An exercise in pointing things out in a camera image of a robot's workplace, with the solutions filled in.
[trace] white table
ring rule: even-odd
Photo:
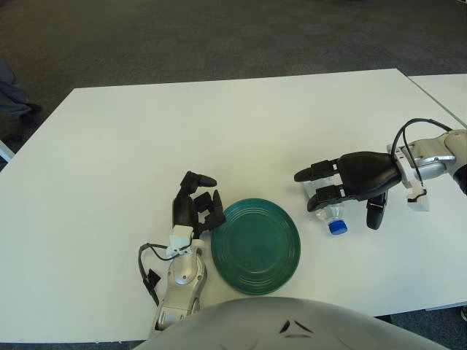
[[[420,75],[410,79],[467,127],[467,74]]]
[[[467,198],[449,176],[428,181],[429,213],[392,189],[378,231],[365,226],[365,203],[346,202],[340,237],[306,212],[293,182],[313,162],[384,152],[413,117],[459,127],[395,69],[74,90],[0,173],[0,341],[146,338],[155,305],[136,253],[168,243],[188,169],[216,178],[225,207],[265,198],[292,217],[301,260],[272,295],[370,315],[466,301]],[[407,134],[440,133],[420,124]],[[243,297],[205,256],[203,306]],[[166,269],[149,254],[144,264]]]

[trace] green ceramic plate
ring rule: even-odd
[[[212,259],[233,288],[262,295],[281,287],[300,260],[300,238],[292,219],[264,199],[244,199],[224,211],[227,222],[212,233]]]

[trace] plastic bottle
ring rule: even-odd
[[[304,187],[306,194],[311,198],[317,188],[331,186],[334,184],[330,177],[324,179],[315,180],[312,182],[305,182]],[[347,232],[347,226],[345,225],[344,216],[344,204],[331,204],[323,209],[315,211],[316,216],[326,223],[331,235],[341,235]]]

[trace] dark floor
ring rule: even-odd
[[[43,105],[40,123],[81,87],[393,67],[406,75],[467,73],[467,15],[457,0],[6,0],[0,53],[30,100]],[[34,130],[0,120],[0,137],[14,132],[26,140]],[[8,145],[17,151],[23,142]],[[458,308],[392,320],[467,349]]]

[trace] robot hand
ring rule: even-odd
[[[405,128],[416,122],[441,126],[447,132],[434,139],[422,139],[411,144],[405,141]],[[404,135],[404,147],[395,144]],[[330,204],[349,199],[368,200],[366,224],[377,230],[381,224],[387,191],[402,182],[412,189],[407,203],[414,210],[428,210],[428,196],[423,179],[449,173],[467,194],[467,131],[451,130],[434,120],[410,120],[400,129],[395,141],[387,146],[387,153],[356,152],[338,159],[324,160],[299,171],[297,182],[314,181],[339,174],[342,184],[318,188],[308,202],[308,211],[322,209]]]
[[[214,191],[212,198],[209,192],[194,200],[190,195],[195,193],[198,187],[216,185],[214,179],[188,171],[172,204],[173,229],[169,236],[170,245],[146,243],[139,248],[138,265],[143,283],[155,304],[159,306],[154,330],[165,330],[200,308],[199,295],[206,282],[207,271],[200,253],[204,243],[199,236],[205,230],[213,230],[223,224],[225,217],[218,191]],[[198,213],[206,210],[209,214],[201,223]],[[146,274],[142,265],[142,252],[148,248],[152,249],[159,259],[171,261],[167,271],[166,294],[160,305],[155,287],[161,278],[151,269]],[[155,248],[165,249],[166,257],[160,256]]]
[[[314,181],[335,174],[340,175],[342,184],[318,188],[308,202],[308,211],[349,199],[368,200],[367,225],[374,230],[378,229],[385,210],[387,191],[401,181],[401,174],[390,155],[376,152],[349,153],[338,159],[312,164],[295,174],[294,179],[297,182]]]
[[[216,180],[188,171],[180,184],[180,191],[172,205],[173,226],[185,226],[193,229],[193,239],[199,238],[205,230],[213,230],[225,222],[219,192],[211,195],[205,192],[194,200],[190,197],[198,187],[214,187]],[[198,213],[209,211],[204,223],[198,221]]]

